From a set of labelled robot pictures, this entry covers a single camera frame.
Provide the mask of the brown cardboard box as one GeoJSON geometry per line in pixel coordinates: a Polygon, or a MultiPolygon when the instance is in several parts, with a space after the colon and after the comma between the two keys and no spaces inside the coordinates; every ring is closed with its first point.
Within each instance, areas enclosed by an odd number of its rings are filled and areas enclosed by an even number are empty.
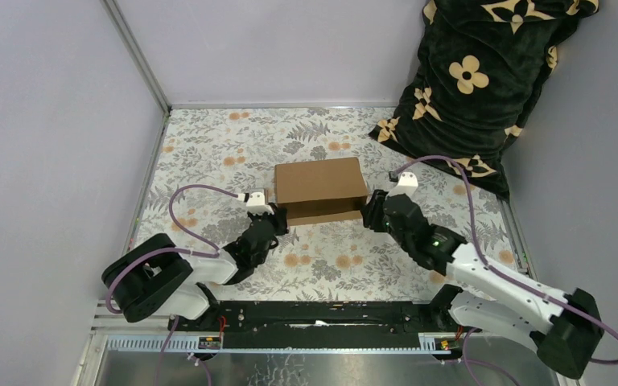
{"type": "Polygon", "coordinates": [[[290,226],[358,220],[369,196],[356,157],[278,164],[274,193],[290,226]]]}

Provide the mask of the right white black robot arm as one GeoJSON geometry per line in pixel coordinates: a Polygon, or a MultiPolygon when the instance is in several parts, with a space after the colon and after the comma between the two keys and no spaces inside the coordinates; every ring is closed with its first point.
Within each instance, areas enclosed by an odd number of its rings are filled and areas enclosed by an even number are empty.
{"type": "Polygon", "coordinates": [[[431,224],[406,194],[376,190],[362,208],[363,224],[388,233],[419,266],[488,295],[485,301],[457,286],[444,290],[429,310],[433,327],[477,327],[533,351],[551,370],[578,380],[604,336],[593,296],[568,294],[504,266],[486,265],[474,244],[451,229],[431,224]]]}

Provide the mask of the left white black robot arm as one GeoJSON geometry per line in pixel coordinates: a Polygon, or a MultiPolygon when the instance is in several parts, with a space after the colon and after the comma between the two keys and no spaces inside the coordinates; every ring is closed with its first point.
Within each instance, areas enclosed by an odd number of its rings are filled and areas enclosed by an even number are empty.
{"type": "Polygon", "coordinates": [[[270,208],[249,213],[249,227],[212,257],[176,247],[165,233],[152,236],[102,273],[106,309],[129,323],[164,313],[187,319],[197,330],[210,329],[218,311],[207,285],[244,281],[266,262],[278,237],[288,233],[286,209],[270,208]]]}

